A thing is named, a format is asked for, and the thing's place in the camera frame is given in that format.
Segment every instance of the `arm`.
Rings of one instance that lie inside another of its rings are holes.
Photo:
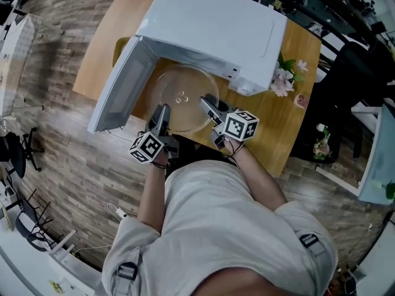
[[[240,146],[239,141],[229,137],[227,137],[227,139],[228,140],[225,140],[225,147],[230,152],[236,150]],[[242,147],[232,157],[236,160],[243,173],[255,201],[273,211],[287,202],[277,182],[255,159],[247,147]]]
[[[155,162],[160,165],[167,164],[167,152],[163,149],[156,157]],[[166,170],[150,165],[141,196],[137,220],[162,232],[165,218],[165,174]]]

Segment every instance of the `black chair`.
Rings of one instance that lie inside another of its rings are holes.
[[[0,1],[0,25],[3,25],[8,19],[9,14],[12,12],[12,4],[5,1]],[[21,10],[14,10],[15,14],[26,15],[26,13]]]
[[[41,168],[37,168],[36,163],[35,163],[35,159],[33,158],[33,153],[34,152],[39,152],[39,153],[43,153],[44,149],[34,149],[31,146],[31,142],[32,142],[32,138],[33,138],[33,133],[37,131],[36,127],[33,127],[30,130],[29,134],[23,134],[23,141],[22,141],[22,145],[25,144],[25,155],[26,155],[26,159],[31,161],[31,164],[33,165],[34,169],[38,172],[41,171]]]
[[[20,178],[25,176],[26,171],[26,161],[31,161],[34,169],[36,171],[41,171],[41,168],[36,166],[35,159],[33,158],[34,152],[44,152],[44,149],[34,149],[31,146],[33,133],[37,128],[32,128],[29,134],[23,135],[23,141],[20,142],[19,136],[15,133],[8,133],[4,139],[0,139],[0,152],[4,151],[4,155],[0,157],[4,160],[1,161],[11,161],[13,169],[8,170],[8,175],[10,176],[13,172],[17,172]]]
[[[22,203],[21,203],[22,209],[21,209],[21,212],[18,214],[18,217],[15,221],[15,227],[17,228],[20,235],[23,238],[25,238],[32,247],[34,247],[35,249],[37,249],[41,252],[45,252],[47,250],[44,247],[40,247],[39,245],[36,245],[35,241],[46,242],[47,244],[49,244],[49,246],[51,246],[54,243],[54,240],[49,240],[46,237],[46,231],[44,229],[44,225],[48,224],[52,221],[52,219],[49,220],[48,217],[45,219],[43,218],[43,215],[44,215],[45,211],[47,210],[50,202],[48,202],[47,205],[44,207],[36,200],[38,205],[40,205],[43,208],[43,211],[41,212],[41,214],[38,215],[36,210],[39,208],[33,207],[29,202],[31,198],[34,198],[33,195],[35,192],[36,192],[36,189],[33,191],[33,193],[28,198],[28,200],[25,200],[25,199],[22,200]],[[28,230],[26,228],[26,226],[21,222],[20,215],[22,213],[26,214],[26,216],[29,217],[29,219],[31,219],[32,222],[35,223],[32,230]]]
[[[377,83],[374,90],[364,98],[369,106],[381,106],[383,98],[390,98],[395,102],[395,87],[387,83],[395,79],[395,61],[386,46],[377,41],[369,51],[361,54],[361,59],[366,62],[376,75]]]
[[[335,162],[349,120],[353,121],[356,131],[348,136],[354,141],[354,157],[359,156],[362,128],[354,121],[351,107],[369,96],[372,85],[380,82],[375,72],[361,60],[365,53],[366,50],[357,43],[347,43],[324,79],[314,84],[291,156],[318,163]],[[326,125],[331,134],[328,144],[332,154],[324,160],[314,159],[313,153],[314,144],[324,138],[324,134],[316,130],[320,123]]]

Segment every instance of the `chair leg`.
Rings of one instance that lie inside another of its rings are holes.
[[[43,215],[44,215],[45,211],[47,210],[47,208],[48,208],[48,206],[49,206],[50,203],[51,203],[51,202],[48,202],[48,204],[45,206],[43,212],[42,212],[42,213],[40,214],[40,216],[38,217],[37,222],[38,222],[40,219],[43,218]]]
[[[43,152],[44,152],[44,149],[38,150],[38,149],[33,149],[33,148],[31,148],[31,152],[41,152],[41,153],[43,153]]]
[[[53,219],[46,220],[44,223],[42,223],[42,224],[40,225],[40,227],[42,227],[42,226],[44,226],[45,224],[48,224],[48,223],[50,223],[50,222],[52,222],[52,221],[53,221]]]
[[[27,153],[26,159],[27,159],[27,160],[30,160],[30,161],[31,161],[31,164],[33,165],[33,168],[34,168],[36,171],[40,172],[40,171],[41,171],[41,168],[38,168],[38,167],[36,166],[35,159],[33,158],[33,155],[31,154],[31,152],[30,152],[29,150],[27,150],[26,153]]]
[[[37,202],[37,204],[40,205],[42,208],[45,208],[45,206],[42,205],[39,201],[36,200],[36,202]]]
[[[37,131],[37,128],[36,128],[36,127],[33,127],[33,128],[30,130],[30,133],[29,133],[29,140],[28,140],[28,142],[27,142],[29,148],[31,148],[31,139],[33,138],[33,132],[34,132],[34,131]]]
[[[48,233],[48,230],[45,229],[44,227],[40,229],[40,233],[43,235],[45,241],[48,243],[49,246],[56,243],[55,239],[52,238],[52,236]]]
[[[26,138],[28,137],[28,134],[23,134],[23,140],[22,140],[22,145],[25,144],[25,148],[27,148],[27,141]]]
[[[35,189],[34,191],[33,191],[33,193],[31,193],[31,195],[29,196],[29,198],[28,198],[28,202],[29,202],[29,200],[33,197],[33,195],[35,194],[35,192],[37,191],[37,189]]]
[[[38,218],[37,221],[36,221],[36,223],[35,223],[35,225],[33,226],[33,228],[32,228],[31,231],[30,231],[30,235],[34,235],[34,234],[40,232],[40,227],[38,226],[38,221],[39,221],[39,220],[40,220],[40,219]]]
[[[15,172],[15,168],[12,168],[11,170],[6,169],[8,175],[10,176],[12,173]]]
[[[63,237],[64,235],[61,234],[59,237],[55,238],[56,241],[60,242],[60,239]]]
[[[12,178],[10,176],[7,177],[7,181],[10,184],[10,186],[12,187]]]

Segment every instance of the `person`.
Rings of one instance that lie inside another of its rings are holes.
[[[321,296],[337,264],[329,233],[247,147],[232,158],[178,137],[148,169],[137,219],[120,222],[104,262],[109,295]]]

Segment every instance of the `microwave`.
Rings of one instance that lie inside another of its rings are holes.
[[[154,0],[112,69],[88,131],[126,125],[161,57],[229,80],[244,96],[266,91],[286,21],[252,0]]]

